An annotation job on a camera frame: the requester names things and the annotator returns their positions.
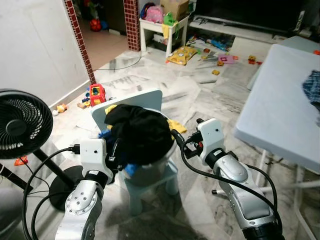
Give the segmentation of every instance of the black cloth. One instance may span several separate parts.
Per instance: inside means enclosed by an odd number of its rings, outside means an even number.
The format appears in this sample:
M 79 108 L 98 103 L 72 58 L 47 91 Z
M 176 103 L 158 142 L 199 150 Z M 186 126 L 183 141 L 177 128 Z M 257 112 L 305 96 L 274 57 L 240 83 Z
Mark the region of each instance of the black cloth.
M 148 165 L 162 158 L 173 140 L 167 119 L 140 106 L 120 104 L 105 117 L 111 135 L 120 138 L 120 148 L 129 164 Z

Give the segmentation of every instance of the electric fan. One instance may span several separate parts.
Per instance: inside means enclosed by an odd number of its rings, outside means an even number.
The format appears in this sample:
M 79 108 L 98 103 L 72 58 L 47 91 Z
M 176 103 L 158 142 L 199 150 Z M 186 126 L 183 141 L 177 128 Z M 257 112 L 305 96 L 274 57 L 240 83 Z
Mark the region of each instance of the electric fan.
M 38 97 L 20 90 L 0 89 L 0 159 L 33 153 L 43 162 L 48 156 L 40 147 L 49 138 L 53 122 L 49 107 Z M 45 165 L 57 175 L 50 186 L 53 193 L 72 189 L 75 181 L 83 177 L 81 166 L 66 174 L 51 159 Z M 54 207 L 64 210 L 66 198 L 56 196 L 50 201 Z

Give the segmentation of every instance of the chair backrest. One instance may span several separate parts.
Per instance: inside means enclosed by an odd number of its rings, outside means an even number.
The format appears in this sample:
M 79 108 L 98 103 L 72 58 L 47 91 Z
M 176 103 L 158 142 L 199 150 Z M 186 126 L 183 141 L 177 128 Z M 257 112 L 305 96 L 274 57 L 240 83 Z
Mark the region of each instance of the chair backrest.
M 99 129 L 101 131 L 104 131 L 107 130 L 107 125 L 105 124 L 105 109 L 107 109 L 111 105 L 128 104 L 161 111 L 161 103 L 162 91 L 154 88 L 138 91 L 95 105 L 91 110 L 91 115 L 98 125 Z

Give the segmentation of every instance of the cardboard box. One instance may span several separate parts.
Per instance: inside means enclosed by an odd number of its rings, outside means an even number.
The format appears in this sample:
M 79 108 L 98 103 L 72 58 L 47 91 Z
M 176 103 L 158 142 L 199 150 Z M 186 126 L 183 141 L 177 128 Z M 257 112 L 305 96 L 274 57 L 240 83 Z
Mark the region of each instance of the cardboard box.
M 180 21 L 187 16 L 189 0 L 160 0 L 164 13 L 172 12 L 174 19 Z

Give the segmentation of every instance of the fan grille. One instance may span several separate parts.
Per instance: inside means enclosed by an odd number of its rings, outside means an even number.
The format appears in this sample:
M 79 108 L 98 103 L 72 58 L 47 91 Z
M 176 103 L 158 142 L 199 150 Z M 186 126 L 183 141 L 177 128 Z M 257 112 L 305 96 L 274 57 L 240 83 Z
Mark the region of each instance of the fan grille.
M 18 134 L 8 130 L 14 121 L 25 126 Z M 33 153 L 46 142 L 52 128 L 51 111 L 41 99 L 18 90 L 0 90 L 0 159 Z

